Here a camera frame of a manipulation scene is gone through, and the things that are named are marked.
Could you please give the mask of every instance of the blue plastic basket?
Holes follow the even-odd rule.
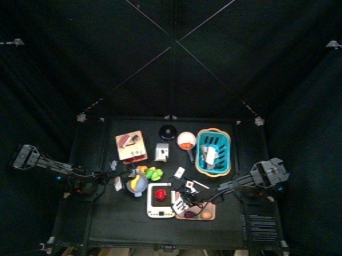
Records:
[[[213,178],[227,175],[231,168],[230,135],[217,128],[209,128],[199,131],[197,139],[195,166],[198,171]],[[209,165],[203,155],[203,148],[206,149],[209,147],[215,149],[214,168],[207,168]]]

